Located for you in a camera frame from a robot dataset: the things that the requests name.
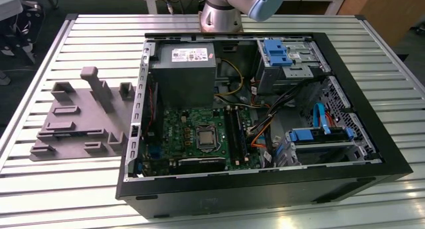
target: ram slot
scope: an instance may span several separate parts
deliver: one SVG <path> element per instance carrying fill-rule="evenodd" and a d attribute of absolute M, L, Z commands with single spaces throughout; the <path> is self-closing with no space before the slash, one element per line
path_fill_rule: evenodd
<path fill-rule="evenodd" d="M 245 162 L 248 149 L 239 117 L 239 110 L 235 108 L 225 108 L 224 120 L 232 164 L 240 165 L 241 162 Z"/>

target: slotted metal table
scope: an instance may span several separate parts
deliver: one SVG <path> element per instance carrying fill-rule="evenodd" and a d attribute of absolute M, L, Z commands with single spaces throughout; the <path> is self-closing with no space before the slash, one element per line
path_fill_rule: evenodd
<path fill-rule="evenodd" d="M 56 81 L 88 88 L 83 66 L 111 87 L 137 82 L 147 32 L 196 32 L 197 15 L 80 15 L 65 20 L 0 140 L 0 227 L 424 228 L 425 89 L 369 23 L 353 16 L 243 18 L 245 32 L 327 32 L 414 173 L 339 203 L 147 220 L 115 199 L 120 157 L 32 162 Z"/>

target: wooden cabinet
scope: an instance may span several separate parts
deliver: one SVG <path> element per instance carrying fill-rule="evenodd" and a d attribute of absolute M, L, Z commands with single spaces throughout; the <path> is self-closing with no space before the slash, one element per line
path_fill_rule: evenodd
<path fill-rule="evenodd" d="M 425 13 L 425 0 L 345 0 L 340 15 L 364 15 L 391 46 Z"/>

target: cpu socket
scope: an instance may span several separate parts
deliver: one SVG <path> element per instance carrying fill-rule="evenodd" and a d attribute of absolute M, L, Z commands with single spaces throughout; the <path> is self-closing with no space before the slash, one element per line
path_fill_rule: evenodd
<path fill-rule="evenodd" d="M 196 128 L 197 149 L 204 153 L 217 150 L 216 127 L 213 125 L 199 125 Z"/>

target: motherboard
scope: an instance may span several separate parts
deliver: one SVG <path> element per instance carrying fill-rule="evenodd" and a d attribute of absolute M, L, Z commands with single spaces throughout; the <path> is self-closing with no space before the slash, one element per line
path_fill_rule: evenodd
<path fill-rule="evenodd" d="M 260 168 L 245 141 L 249 109 L 168 109 L 161 145 L 149 145 L 144 166 L 156 176 Z"/>

